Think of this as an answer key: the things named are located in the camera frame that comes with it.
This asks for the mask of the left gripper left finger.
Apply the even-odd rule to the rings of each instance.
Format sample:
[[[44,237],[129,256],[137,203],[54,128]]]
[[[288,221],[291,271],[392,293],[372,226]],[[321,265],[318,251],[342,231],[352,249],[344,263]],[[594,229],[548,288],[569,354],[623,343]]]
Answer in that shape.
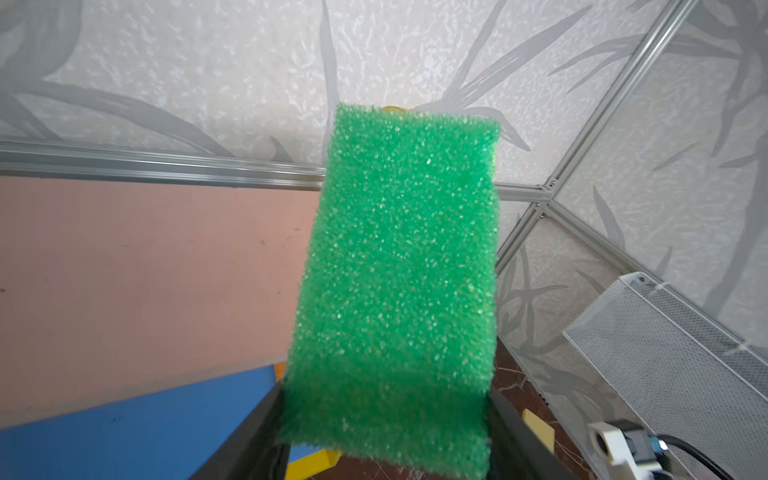
[[[280,440],[284,388],[277,382],[189,480],[283,480],[288,444]]]

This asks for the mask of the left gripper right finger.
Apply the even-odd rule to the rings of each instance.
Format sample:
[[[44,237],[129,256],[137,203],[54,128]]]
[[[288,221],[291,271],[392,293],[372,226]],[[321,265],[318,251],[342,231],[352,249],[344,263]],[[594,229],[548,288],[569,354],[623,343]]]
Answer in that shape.
[[[514,406],[496,389],[487,396],[491,479],[577,479],[536,437]]]

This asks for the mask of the yellow sponge green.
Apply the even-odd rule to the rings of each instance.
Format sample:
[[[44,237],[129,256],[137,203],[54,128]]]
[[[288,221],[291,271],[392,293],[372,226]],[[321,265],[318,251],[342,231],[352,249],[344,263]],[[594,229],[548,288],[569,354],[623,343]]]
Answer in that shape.
[[[282,438],[457,479],[489,468],[499,124],[341,104]]]

